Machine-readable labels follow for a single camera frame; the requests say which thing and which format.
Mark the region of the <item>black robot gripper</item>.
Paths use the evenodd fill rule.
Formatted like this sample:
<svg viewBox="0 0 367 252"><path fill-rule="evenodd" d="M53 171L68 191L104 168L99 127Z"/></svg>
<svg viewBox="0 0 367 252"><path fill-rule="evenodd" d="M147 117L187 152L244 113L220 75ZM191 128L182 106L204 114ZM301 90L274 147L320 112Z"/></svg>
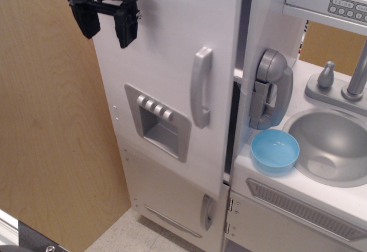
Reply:
<svg viewBox="0 0 367 252"><path fill-rule="evenodd" d="M82 32L91 39L100 31L97 13L113 14L116 36L121 48L128 47L138 34L141 17L138 0L68 0L73 16Z"/></svg>

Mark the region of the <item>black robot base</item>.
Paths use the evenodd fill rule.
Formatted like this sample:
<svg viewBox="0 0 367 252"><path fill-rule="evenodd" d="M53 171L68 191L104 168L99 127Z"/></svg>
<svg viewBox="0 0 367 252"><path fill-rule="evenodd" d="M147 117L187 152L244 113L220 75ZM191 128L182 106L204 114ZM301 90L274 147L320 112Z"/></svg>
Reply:
<svg viewBox="0 0 367 252"><path fill-rule="evenodd" d="M1 251L68 251L27 224L1 220Z"/></svg>

